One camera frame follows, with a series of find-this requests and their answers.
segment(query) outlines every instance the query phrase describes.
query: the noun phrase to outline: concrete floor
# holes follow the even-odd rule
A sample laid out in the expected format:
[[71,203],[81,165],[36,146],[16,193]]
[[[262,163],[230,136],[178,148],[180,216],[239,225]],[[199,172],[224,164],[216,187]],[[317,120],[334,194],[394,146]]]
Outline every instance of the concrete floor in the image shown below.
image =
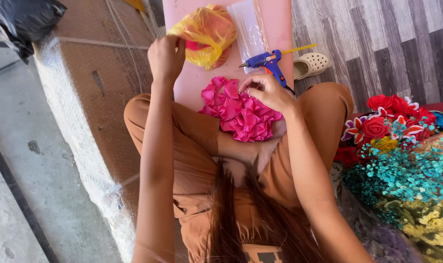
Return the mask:
[[[0,68],[18,60],[0,48]],[[61,263],[120,263],[108,225],[81,184],[35,63],[0,71],[0,150]],[[47,263],[0,174],[0,263]]]

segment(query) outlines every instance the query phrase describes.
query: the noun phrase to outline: yellow plastic bag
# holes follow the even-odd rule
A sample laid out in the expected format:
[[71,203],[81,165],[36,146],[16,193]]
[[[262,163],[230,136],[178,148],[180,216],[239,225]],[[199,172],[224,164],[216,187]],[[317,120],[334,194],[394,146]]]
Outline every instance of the yellow plastic bag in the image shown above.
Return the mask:
[[225,62],[237,32],[229,13],[210,4],[186,15],[168,30],[168,35],[185,39],[186,59],[209,70]]

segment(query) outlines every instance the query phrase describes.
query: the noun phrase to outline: beige clog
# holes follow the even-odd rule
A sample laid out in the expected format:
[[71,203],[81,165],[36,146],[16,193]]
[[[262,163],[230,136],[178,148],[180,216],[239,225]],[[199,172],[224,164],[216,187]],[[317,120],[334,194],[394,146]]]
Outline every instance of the beige clog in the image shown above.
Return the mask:
[[307,53],[293,60],[293,78],[301,80],[324,72],[330,66],[330,60],[320,53]]

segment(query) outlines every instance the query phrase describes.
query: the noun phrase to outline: pink flower petals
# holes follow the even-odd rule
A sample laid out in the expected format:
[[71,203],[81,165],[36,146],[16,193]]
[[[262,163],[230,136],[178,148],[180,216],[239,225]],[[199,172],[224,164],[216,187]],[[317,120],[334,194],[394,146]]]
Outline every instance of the pink flower petals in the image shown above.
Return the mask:
[[268,140],[273,135],[272,121],[283,119],[258,99],[238,94],[238,80],[214,77],[201,96],[205,106],[199,113],[219,118],[221,129],[232,132],[238,141]]

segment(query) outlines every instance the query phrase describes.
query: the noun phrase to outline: artificial flower bouquet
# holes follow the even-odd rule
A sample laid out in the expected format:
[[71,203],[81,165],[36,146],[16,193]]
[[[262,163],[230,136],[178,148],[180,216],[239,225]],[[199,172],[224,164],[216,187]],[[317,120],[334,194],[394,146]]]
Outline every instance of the artificial flower bouquet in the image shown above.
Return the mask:
[[405,233],[430,262],[443,262],[443,113],[378,95],[374,112],[349,120],[334,161],[339,178],[385,224]]

